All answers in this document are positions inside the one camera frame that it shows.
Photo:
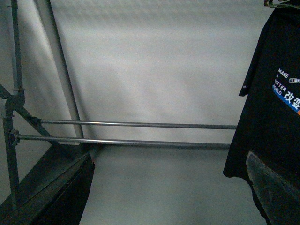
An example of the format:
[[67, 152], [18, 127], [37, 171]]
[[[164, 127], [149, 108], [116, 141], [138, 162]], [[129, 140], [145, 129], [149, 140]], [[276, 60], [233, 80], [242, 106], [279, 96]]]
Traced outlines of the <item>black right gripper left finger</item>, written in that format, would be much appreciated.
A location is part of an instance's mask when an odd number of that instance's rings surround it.
[[95, 165], [89, 154], [0, 220], [2, 225], [78, 225], [90, 194]]

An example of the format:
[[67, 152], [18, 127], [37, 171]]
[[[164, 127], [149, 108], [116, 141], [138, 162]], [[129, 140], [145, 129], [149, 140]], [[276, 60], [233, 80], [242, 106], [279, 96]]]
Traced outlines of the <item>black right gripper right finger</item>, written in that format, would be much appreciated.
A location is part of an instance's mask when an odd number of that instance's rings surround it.
[[273, 225], [300, 223], [300, 177], [256, 152], [246, 159], [254, 192]]

